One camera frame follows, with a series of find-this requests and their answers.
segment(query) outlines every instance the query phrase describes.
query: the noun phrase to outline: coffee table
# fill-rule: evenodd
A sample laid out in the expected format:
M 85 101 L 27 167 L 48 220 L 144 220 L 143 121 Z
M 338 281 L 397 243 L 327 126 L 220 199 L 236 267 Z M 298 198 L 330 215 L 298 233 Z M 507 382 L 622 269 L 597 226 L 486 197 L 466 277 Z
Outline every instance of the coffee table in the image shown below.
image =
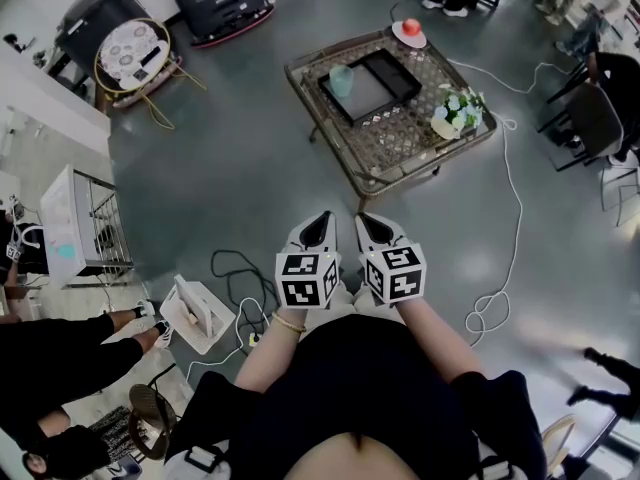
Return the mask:
M 422 83 L 422 90 L 406 104 L 352 127 L 320 90 L 318 78 L 336 64 L 350 64 L 381 48 Z M 285 66 L 285 73 L 315 122 L 309 140 L 315 142 L 318 131 L 324 135 L 360 197 L 358 211 L 387 190 L 429 180 L 447 160 L 488 139 L 497 127 L 485 107 L 484 123 L 477 129 L 463 130 L 452 141 L 437 135 L 430 120 L 444 99 L 440 85 L 459 90 L 468 84 L 430 42 L 414 50 L 398 41 L 391 27 L 300 57 Z

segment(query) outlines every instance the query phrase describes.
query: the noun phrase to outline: black tray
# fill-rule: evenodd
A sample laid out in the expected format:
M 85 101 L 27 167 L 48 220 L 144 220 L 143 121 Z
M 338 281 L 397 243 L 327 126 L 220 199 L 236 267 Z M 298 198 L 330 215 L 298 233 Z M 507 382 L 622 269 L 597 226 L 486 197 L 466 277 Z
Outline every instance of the black tray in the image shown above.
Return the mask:
M 318 84 L 351 126 L 361 125 L 374 114 L 414 98 L 422 89 L 422 84 L 384 48 L 349 67 L 354 70 L 354 80 L 347 98 L 333 93 L 329 74 L 318 78 Z

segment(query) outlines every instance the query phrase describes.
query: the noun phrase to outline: black and white marker cube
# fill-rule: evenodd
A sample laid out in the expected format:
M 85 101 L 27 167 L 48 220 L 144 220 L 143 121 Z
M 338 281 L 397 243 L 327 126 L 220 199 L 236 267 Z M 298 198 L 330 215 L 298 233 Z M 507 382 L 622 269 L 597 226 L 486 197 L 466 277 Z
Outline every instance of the black and white marker cube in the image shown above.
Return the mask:
M 326 309 L 340 281 L 337 252 L 280 253 L 276 284 L 286 308 Z
M 360 256 L 360 262 L 365 282 L 384 303 L 422 297 L 427 262 L 420 244 L 367 252 Z

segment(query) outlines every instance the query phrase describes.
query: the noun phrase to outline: epoxy floor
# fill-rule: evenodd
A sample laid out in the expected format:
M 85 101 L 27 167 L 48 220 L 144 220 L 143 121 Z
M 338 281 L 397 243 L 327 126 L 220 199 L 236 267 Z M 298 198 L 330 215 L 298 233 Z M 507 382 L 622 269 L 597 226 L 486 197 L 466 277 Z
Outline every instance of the epoxy floor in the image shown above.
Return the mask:
M 389 25 L 389 10 L 398 1 L 403 0 L 278 0 L 263 25 L 208 50 L 189 49 L 184 23 L 174 27 L 185 68 L 208 92 L 185 79 L 173 81 L 153 99 L 176 131 L 158 128 L 138 106 L 114 116 L 110 141 L 127 240 L 154 298 L 164 298 L 180 273 L 228 302 L 224 281 L 210 272 L 213 251 L 240 250 L 272 275 L 290 228 L 325 209 L 338 217 L 343 267 L 357 268 L 352 224 L 357 198 L 328 146 L 308 142 L 312 121 L 283 66 Z M 418 18 L 428 39 L 449 58 L 527 88 L 541 61 L 573 67 L 552 48 L 570 29 L 547 24 L 534 2 L 502 0 L 494 13 L 480 9 L 460 20 L 424 11 L 415 0 L 399 5 L 395 16 Z M 612 412 L 590 403 L 567 408 L 574 386 L 584 382 L 614 391 L 624 386 L 582 361 L 576 350 L 594 346 L 640 363 L 640 244 L 634 216 L 640 198 L 625 203 L 626 223 L 616 228 L 616 210 L 600 208 L 601 164 L 555 172 L 553 162 L 570 157 L 535 128 L 559 108 L 544 101 L 562 85 L 563 75 L 543 68 L 538 86 L 524 96 L 484 74 L 460 72 L 484 91 L 492 110 L 518 122 L 508 133 L 509 161 L 524 204 L 507 289 L 511 317 L 476 350 L 491 375 L 517 369 L 527 376 L 542 428 L 576 413 L 579 425 L 570 444 L 580 452 Z M 633 196 L 628 190 L 625 196 Z M 605 204 L 617 197 L 617 186 L 608 187 Z M 514 247 L 518 206 L 507 182 L 502 134 L 446 164 L 433 181 L 382 197 L 368 209 L 398 221 L 422 244 L 429 263 L 425 297 L 471 342 L 465 316 L 477 297 L 503 285 Z M 217 268 L 239 266 L 221 262 Z M 247 278 L 234 284 L 234 297 L 257 296 L 258 290 Z M 488 326 L 503 320 L 504 299 L 485 315 Z M 179 338 L 172 352 L 186 372 L 191 361 L 220 361 L 234 347 L 235 336 L 228 332 L 206 356 Z M 231 378 L 242 360 L 238 353 L 219 371 Z M 192 385 L 203 371 L 194 368 Z

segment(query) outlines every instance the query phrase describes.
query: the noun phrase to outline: bracelet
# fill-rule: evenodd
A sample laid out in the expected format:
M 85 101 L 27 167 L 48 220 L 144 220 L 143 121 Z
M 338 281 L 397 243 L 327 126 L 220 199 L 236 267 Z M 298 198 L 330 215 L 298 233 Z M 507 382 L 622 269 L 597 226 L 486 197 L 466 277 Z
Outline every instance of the bracelet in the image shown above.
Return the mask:
M 293 325 L 291 322 L 288 322 L 284 318 L 282 318 L 278 313 L 274 312 L 272 316 L 276 322 L 278 322 L 281 325 L 284 325 L 287 329 L 291 329 L 292 331 L 297 332 L 299 334 L 307 332 L 307 328 L 305 326 L 298 327 L 297 325 Z

